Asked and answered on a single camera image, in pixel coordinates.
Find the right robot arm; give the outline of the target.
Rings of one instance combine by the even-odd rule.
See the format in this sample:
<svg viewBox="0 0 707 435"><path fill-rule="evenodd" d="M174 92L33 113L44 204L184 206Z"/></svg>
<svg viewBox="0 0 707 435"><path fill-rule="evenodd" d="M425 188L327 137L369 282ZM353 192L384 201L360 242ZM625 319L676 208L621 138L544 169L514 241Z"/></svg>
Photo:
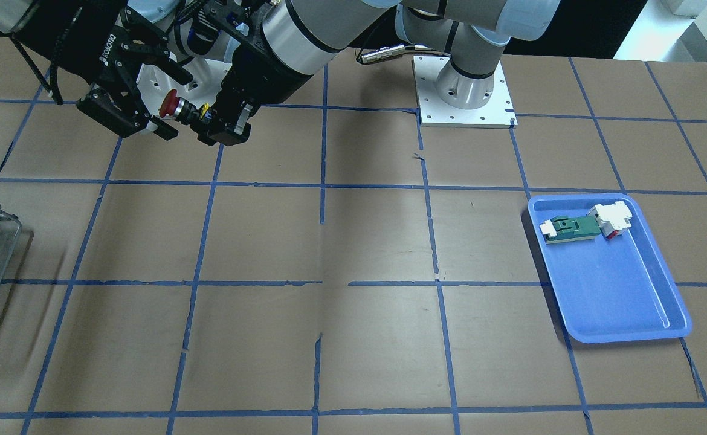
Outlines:
<svg viewBox="0 0 707 435"><path fill-rule="evenodd" d="M60 72L90 86L77 102L86 116L121 138L141 131L172 140L170 121L190 127L207 145L248 140L253 105L227 86L231 102L193 104L170 90L161 103L146 103L139 88L143 69L157 69L172 83L191 85L193 74L173 48L181 28L192 28L194 53L215 43L221 25L211 22L224 1L0 1L0 33L7 36L53 101L63 104Z"/></svg>

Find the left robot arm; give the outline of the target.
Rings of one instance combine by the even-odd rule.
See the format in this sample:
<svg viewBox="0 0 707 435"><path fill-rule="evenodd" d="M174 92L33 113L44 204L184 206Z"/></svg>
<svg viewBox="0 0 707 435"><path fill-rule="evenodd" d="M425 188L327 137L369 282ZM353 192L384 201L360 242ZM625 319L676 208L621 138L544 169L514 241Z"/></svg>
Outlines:
<svg viewBox="0 0 707 435"><path fill-rule="evenodd" d="M424 46L447 57L434 93L473 111L495 93L511 39L542 37L558 1L207 1L202 19L237 42L213 104L191 128L207 145L249 139L250 118L285 102L340 52L382 41Z"/></svg>

